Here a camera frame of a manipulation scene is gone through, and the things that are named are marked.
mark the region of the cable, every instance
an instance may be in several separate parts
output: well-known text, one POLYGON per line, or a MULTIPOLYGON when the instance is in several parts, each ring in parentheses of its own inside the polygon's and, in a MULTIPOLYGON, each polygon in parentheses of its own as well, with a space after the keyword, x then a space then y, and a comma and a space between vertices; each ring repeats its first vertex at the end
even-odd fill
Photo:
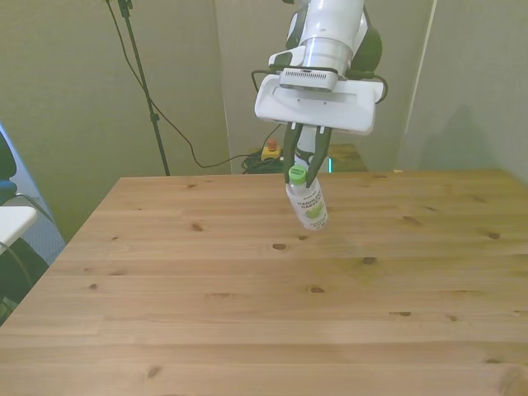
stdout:
POLYGON ((273 167, 276 167, 275 171, 282 172, 283 166, 282 161, 279 158, 268 158, 264 161, 261 160, 262 152, 266 147, 268 139, 280 128, 277 126, 264 140, 262 148, 256 153, 251 153, 247 156, 246 160, 242 163, 242 169, 244 170, 243 174, 259 174, 259 173, 269 173, 272 171, 273 167))
MULTIPOLYGON (((119 25, 117 24, 116 15, 114 14, 114 10, 112 9, 112 7, 110 5, 110 0, 106 0, 106 5, 108 6, 108 9, 110 10, 112 21, 114 22, 115 29, 117 30, 117 35, 119 36, 119 41, 120 41, 120 44, 121 44, 121 48, 123 49, 123 55, 125 56, 126 64, 128 64, 130 71, 134 75, 134 77, 135 77, 136 81, 138 82, 139 86, 141 87, 141 89, 143 89, 143 91, 146 93, 146 90, 145 90, 143 84, 141 83, 141 80, 139 79, 138 74, 136 73, 134 67, 132 66, 132 63, 130 62, 128 53, 126 51, 125 42, 123 41, 123 35, 121 34, 121 30, 119 28, 119 25)), ((192 145, 191 141, 183 134, 183 132, 172 121, 169 120, 169 118, 165 114, 163 114, 163 112, 160 110, 158 105, 156 105, 156 103, 154 102, 152 97, 150 98, 150 101, 151 101, 152 106, 154 107, 154 109, 156 109, 158 111, 159 115, 181 136, 182 139, 184 139, 186 141, 186 143, 189 145, 189 148, 191 149, 192 159, 194 160, 196 165, 198 165, 202 169, 208 169, 208 168, 211 168, 211 167, 219 167, 220 165, 224 165, 225 163, 230 163, 234 159, 247 158, 247 157, 249 157, 251 155, 251 154, 237 155, 235 157, 231 157, 230 159, 226 159, 225 161, 222 161, 221 163, 215 163, 213 165, 202 165, 200 163, 200 161, 198 161, 198 158, 196 158, 195 149, 194 149, 194 146, 192 145)), ((277 131, 279 129, 279 127, 280 127, 280 125, 277 126, 270 133, 270 136, 272 134, 274 134, 275 131, 277 131)))
POLYGON ((384 85, 384 90, 383 90, 383 95, 381 96, 381 98, 376 102, 376 105, 379 105, 382 101, 384 101, 387 96, 389 95, 389 83, 387 82, 387 80, 385 80, 383 77, 375 74, 374 75, 374 78, 377 78, 379 79, 383 85, 384 85))
POLYGON ((258 91, 260 90, 260 87, 257 85, 257 80, 255 79, 255 75, 256 74, 276 74, 273 70, 253 70, 251 72, 251 80, 253 81, 253 86, 255 87, 255 90, 258 91))
POLYGON ((350 70, 346 74, 346 78, 348 78, 349 80, 374 80, 375 78, 380 80, 383 83, 384 92, 381 98, 376 102, 376 105, 379 105, 382 101, 386 99, 387 95, 389 95, 389 83, 383 77, 379 76, 374 72, 365 72, 363 70, 350 70))
POLYGON ((12 255, 12 257, 16 261, 16 264, 18 264, 18 266, 20 267, 20 269, 24 273, 24 276, 26 277, 27 283, 29 284, 29 286, 32 287, 34 284, 33 284, 33 280, 31 280, 30 272, 27 270, 26 266, 24 265, 24 262, 20 259, 20 257, 15 253, 15 251, 13 249, 8 247, 8 245, 6 245, 4 242, 0 242, 0 248, 6 249, 9 252, 9 254, 12 255))

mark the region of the wood grain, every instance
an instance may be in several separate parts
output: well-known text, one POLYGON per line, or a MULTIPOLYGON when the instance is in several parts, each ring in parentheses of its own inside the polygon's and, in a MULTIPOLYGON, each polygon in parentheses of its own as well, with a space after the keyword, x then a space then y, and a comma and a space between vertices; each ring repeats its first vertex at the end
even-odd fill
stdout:
POLYGON ((524 396, 528 192, 503 172, 123 179, 0 328, 0 394, 524 396))

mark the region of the bottle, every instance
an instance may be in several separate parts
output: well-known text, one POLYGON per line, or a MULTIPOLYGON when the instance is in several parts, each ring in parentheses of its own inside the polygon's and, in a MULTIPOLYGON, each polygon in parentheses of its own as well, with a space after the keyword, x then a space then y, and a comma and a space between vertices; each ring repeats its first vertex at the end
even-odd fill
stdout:
POLYGON ((307 187, 306 177, 304 167, 293 166, 290 169, 290 184, 286 185, 286 193, 303 226, 310 231, 317 231, 328 222, 327 206, 319 181, 315 179, 312 186, 307 187))

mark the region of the yellow object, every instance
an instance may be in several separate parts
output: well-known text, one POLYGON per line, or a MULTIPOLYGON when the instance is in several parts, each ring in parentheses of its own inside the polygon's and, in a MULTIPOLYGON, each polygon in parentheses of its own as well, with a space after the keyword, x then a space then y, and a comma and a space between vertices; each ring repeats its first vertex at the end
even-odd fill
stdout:
POLYGON ((282 148, 277 146, 275 151, 271 151, 269 147, 265 147, 264 150, 262 150, 262 156, 261 160, 264 161, 268 158, 280 158, 282 153, 282 148))

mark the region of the wall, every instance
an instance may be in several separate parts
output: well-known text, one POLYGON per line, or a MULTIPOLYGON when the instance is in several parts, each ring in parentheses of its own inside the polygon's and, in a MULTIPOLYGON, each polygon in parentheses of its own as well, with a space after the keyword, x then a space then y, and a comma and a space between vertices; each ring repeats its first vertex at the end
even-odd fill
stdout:
MULTIPOLYGON (((276 127, 255 116, 257 93, 251 71, 266 69, 269 57, 284 49, 295 7, 274 0, 215 0, 214 4, 229 150, 234 156, 261 147, 266 136, 276 127)), ((284 128, 276 137, 284 137, 284 128)), ((233 172, 242 171, 240 163, 233 161, 233 172)))
POLYGON ((528 182, 526 37, 528 2, 439 0, 400 167, 528 182))
MULTIPOLYGON (((204 163, 226 159, 213 0, 135 1, 132 23, 158 104, 204 163)), ((143 93, 125 65, 105 2, 4 2, 0 50, 0 121, 64 237, 71 238, 119 177, 163 174, 143 93)), ((229 165, 200 170, 185 142, 162 129, 174 174, 229 171, 229 165)))
MULTIPOLYGON (((333 141, 356 143, 371 170, 394 169, 432 0, 366 0, 365 3, 384 41, 384 57, 378 71, 389 80, 390 95, 379 106, 375 132, 370 137, 335 134, 333 141)), ((285 48, 295 7, 279 0, 215 0, 215 5, 229 147, 231 154, 246 153, 260 147, 274 127, 254 115, 256 93, 250 72, 266 68, 270 55, 285 48)), ((238 164, 233 165, 235 172, 240 171, 238 164)))

